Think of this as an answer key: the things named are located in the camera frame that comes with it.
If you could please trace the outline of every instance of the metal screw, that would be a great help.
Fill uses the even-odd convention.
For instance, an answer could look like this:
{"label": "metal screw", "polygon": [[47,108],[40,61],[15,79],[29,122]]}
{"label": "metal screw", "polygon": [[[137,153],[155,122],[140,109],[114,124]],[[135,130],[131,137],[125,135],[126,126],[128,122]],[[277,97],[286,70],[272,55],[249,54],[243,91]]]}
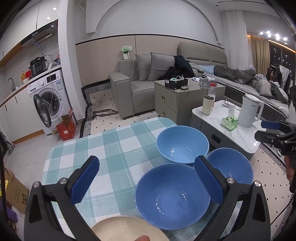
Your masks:
{"label": "metal screw", "polygon": [[63,177],[63,178],[61,178],[61,179],[59,180],[59,183],[60,183],[60,184],[66,184],[67,181],[68,181],[68,179],[65,178],[65,177]]}
{"label": "metal screw", "polygon": [[40,186],[40,184],[41,184],[40,182],[34,182],[34,183],[33,183],[33,187],[37,188],[37,187]]}
{"label": "metal screw", "polygon": [[259,181],[255,181],[255,186],[256,186],[256,187],[261,187],[261,182],[259,182]]}
{"label": "metal screw", "polygon": [[234,179],[231,178],[231,177],[229,177],[229,178],[227,178],[227,182],[228,182],[229,184],[233,184],[233,183],[234,183]]}

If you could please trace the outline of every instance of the human hand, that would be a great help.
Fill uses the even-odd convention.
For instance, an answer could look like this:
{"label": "human hand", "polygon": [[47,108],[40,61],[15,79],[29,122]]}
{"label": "human hand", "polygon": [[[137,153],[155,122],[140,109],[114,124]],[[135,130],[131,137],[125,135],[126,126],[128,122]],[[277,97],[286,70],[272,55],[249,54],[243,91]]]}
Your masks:
{"label": "human hand", "polygon": [[137,238],[135,241],[150,241],[150,238],[146,235],[142,235],[141,237]]}
{"label": "human hand", "polygon": [[291,163],[290,158],[291,158],[291,156],[285,156],[284,162],[286,164],[287,179],[291,182],[293,180],[295,170],[290,165],[290,163]]}

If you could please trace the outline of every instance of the light strip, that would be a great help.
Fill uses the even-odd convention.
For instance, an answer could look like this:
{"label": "light strip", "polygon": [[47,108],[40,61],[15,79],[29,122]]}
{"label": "light strip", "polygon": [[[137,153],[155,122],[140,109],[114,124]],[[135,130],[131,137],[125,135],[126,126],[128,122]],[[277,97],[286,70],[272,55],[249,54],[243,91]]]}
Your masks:
{"label": "light strip", "polygon": [[287,46],[285,46],[285,45],[282,45],[282,44],[279,44],[279,43],[277,43],[277,42],[274,42],[274,41],[271,41],[271,40],[268,40],[269,42],[272,42],[272,43],[274,43],[274,44],[277,44],[277,45],[279,45],[279,46],[281,46],[281,47],[284,47],[284,48],[286,48],[286,49],[288,49],[288,50],[290,50],[291,52],[293,52],[293,53],[296,53],[296,51],[295,50],[292,50],[292,49],[290,49],[290,48],[288,48]]}

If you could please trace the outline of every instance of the dark blue bowl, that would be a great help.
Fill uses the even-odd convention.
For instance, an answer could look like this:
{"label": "dark blue bowl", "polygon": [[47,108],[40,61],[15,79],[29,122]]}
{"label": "dark blue bowl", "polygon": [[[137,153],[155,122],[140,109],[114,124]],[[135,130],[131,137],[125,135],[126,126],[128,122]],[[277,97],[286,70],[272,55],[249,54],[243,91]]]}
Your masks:
{"label": "dark blue bowl", "polygon": [[209,154],[207,160],[225,178],[232,177],[242,184],[253,183],[253,168],[240,152],[230,148],[218,148]]}
{"label": "dark blue bowl", "polygon": [[207,211],[210,196],[192,167],[168,163],[142,176],[135,201],[148,223],[173,230],[197,222]]}
{"label": "dark blue bowl", "polygon": [[156,146],[166,159],[182,163],[194,163],[197,156],[209,151],[209,141],[199,130],[189,126],[173,126],[157,137]]}

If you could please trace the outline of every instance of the kettle handle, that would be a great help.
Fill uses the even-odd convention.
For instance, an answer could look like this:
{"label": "kettle handle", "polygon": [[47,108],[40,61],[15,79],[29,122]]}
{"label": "kettle handle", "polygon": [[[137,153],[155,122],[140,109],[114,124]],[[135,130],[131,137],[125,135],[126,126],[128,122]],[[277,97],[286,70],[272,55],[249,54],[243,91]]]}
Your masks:
{"label": "kettle handle", "polygon": [[258,117],[257,118],[255,117],[254,122],[260,120],[260,117],[261,117],[261,114],[262,114],[262,111],[263,111],[263,107],[264,107],[264,103],[260,101],[260,111],[259,111]]}

